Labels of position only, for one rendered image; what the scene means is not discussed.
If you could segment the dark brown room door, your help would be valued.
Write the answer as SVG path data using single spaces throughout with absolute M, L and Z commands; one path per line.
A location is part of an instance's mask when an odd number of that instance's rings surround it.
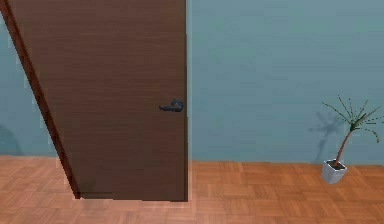
M 188 199 L 186 0 L 0 0 L 76 198 Z M 161 111 L 173 99 L 182 112 Z

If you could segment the house plant in white pot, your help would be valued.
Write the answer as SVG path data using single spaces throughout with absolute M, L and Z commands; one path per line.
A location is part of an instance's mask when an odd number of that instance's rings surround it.
M 325 160 L 322 163 L 321 177 L 327 184 L 338 183 L 346 174 L 348 168 L 341 161 L 344 153 L 347 141 L 352 136 L 352 133 L 357 130 L 362 130 L 371 133 L 377 143 L 380 142 L 380 137 L 376 130 L 367 128 L 367 125 L 377 125 L 379 122 L 384 124 L 384 115 L 374 117 L 374 114 L 380 109 L 380 106 L 370 111 L 366 110 L 368 101 L 365 101 L 358 109 L 353 108 L 351 99 L 348 99 L 348 103 L 345 103 L 341 96 L 338 96 L 338 100 L 344 112 L 341 112 L 335 106 L 323 102 L 323 105 L 334 111 L 338 117 L 348 124 L 348 131 L 342 139 L 342 142 L 337 150 L 336 157 L 334 159 Z

